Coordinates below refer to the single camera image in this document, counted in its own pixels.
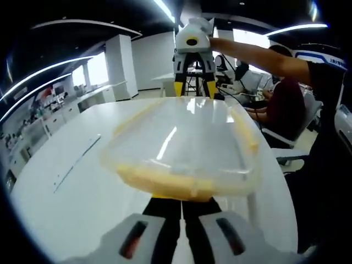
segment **cabinet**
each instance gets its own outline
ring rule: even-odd
[[[112,87],[103,90],[103,97],[105,103],[116,102],[115,94]]]
[[[20,152],[13,156],[10,161],[10,170],[16,178],[20,175],[26,163],[26,160],[23,158]]]
[[[48,120],[45,121],[45,126],[51,135],[58,131],[64,124],[65,120],[61,112],[54,113]]]
[[[78,116],[80,114],[78,105],[76,103],[71,103],[68,106],[65,106],[62,115],[65,119],[65,122],[69,122],[71,119],[74,117]]]

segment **white wall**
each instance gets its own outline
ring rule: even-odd
[[[132,42],[133,64],[138,90],[158,88],[151,79],[173,73],[173,32],[144,37]]]
[[[234,38],[233,38],[233,31],[232,30],[218,30],[218,35],[219,35],[219,38],[221,39],[226,39],[226,40],[232,40],[234,41]],[[232,65],[233,68],[236,69],[236,61],[234,58],[230,57],[230,56],[225,56],[230,64]],[[229,70],[231,70],[231,66],[228,65],[228,62],[225,62],[226,63],[226,66]]]
[[[75,95],[76,92],[74,90],[74,86],[73,86],[73,79],[72,79],[72,75],[67,76],[63,81],[59,81],[59,82],[55,82],[53,84],[53,89],[63,86],[65,92],[68,93],[68,95]],[[38,96],[37,96],[37,100],[41,98],[41,95],[43,94],[43,92],[45,91],[45,89],[43,91],[41,91]]]

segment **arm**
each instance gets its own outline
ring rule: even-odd
[[[265,113],[266,112],[266,107],[263,107],[263,108],[259,108],[257,110],[253,109],[253,108],[247,108],[247,107],[244,107],[244,109],[246,109],[247,112],[250,112],[250,113]]]
[[[308,64],[305,60],[287,57],[270,49],[222,38],[210,38],[210,45],[217,52],[235,57],[273,75],[294,78],[301,83],[312,86]]]
[[[262,124],[265,124],[268,122],[268,116],[266,113],[251,113],[251,112],[248,112],[249,116],[257,121],[257,122],[260,122]]]
[[[227,93],[227,91],[226,90],[224,90],[224,87],[216,87],[217,89],[218,89],[218,91],[220,91],[220,92],[224,92],[225,94]],[[232,95],[239,95],[239,94],[241,94],[241,93],[246,93],[246,90],[245,89],[242,89],[242,90],[240,90],[240,91],[238,91],[238,92],[235,92],[235,93],[232,93]]]
[[[263,96],[265,97],[265,99],[270,100],[270,98],[273,96],[273,94],[270,91],[264,90]]]

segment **office chair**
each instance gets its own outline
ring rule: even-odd
[[[235,95],[236,99],[243,105],[246,103],[250,103],[255,100],[259,83],[262,79],[261,74],[253,73],[252,71],[248,70],[240,80],[243,88],[246,92],[242,92],[238,95]]]
[[[280,136],[267,128],[262,129],[262,132],[264,134],[267,134],[267,135],[269,135],[269,136],[288,145],[288,148],[272,148],[278,162],[300,160],[300,159],[304,159],[305,157],[307,157],[309,155],[305,151],[293,150],[293,148],[296,145],[296,142],[297,142],[298,138],[300,137],[300,135],[308,127],[310,122],[316,116],[318,110],[322,107],[322,102],[316,101],[314,98],[314,95],[311,92],[306,91],[304,93],[304,104],[306,106],[306,116],[305,116],[304,122],[302,124],[302,127],[298,131],[294,140],[288,140],[288,139],[284,138],[283,136]]]

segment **white table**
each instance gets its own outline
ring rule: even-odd
[[[156,81],[157,83],[159,83],[158,85],[160,85],[160,97],[163,97],[165,86],[167,85],[166,83],[173,83],[175,81],[175,75],[174,73],[168,73],[153,78],[151,79],[151,81]]]
[[[11,198],[24,227],[54,261],[85,256],[102,235],[125,217],[141,213],[151,195],[124,184],[99,165],[98,153],[123,121],[157,99],[95,105],[57,131],[31,158],[16,182]],[[87,152],[54,194],[53,183],[87,145]],[[223,210],[234,210],[263,230],[267,242],[283,251],[296,251],[297,227],[290,192],[269,146],[262,140],[261,187],[246,198],[217,198]],[[248,203],[255,205],[248,210]]]
[[[122,82],[119,82],[118,84],[105,85],[91,92],[88,92],[85,95],[82,95],[81,97],[78,97],[77,100],[75,100],[74,102],[77,105],[80,103],[86,102],[88,104],[88,107],[90,107],[92,105],[97,105],[99,103],[108,103],[108,102],[115,102],[117,100],[129,99],[129,94],[127,92],[124,94],[123,92],[116,90],[116,89],[123,89],[124,87],[118,87],[118,86],[121,86],[126,83],[127,81],[122,81]]]

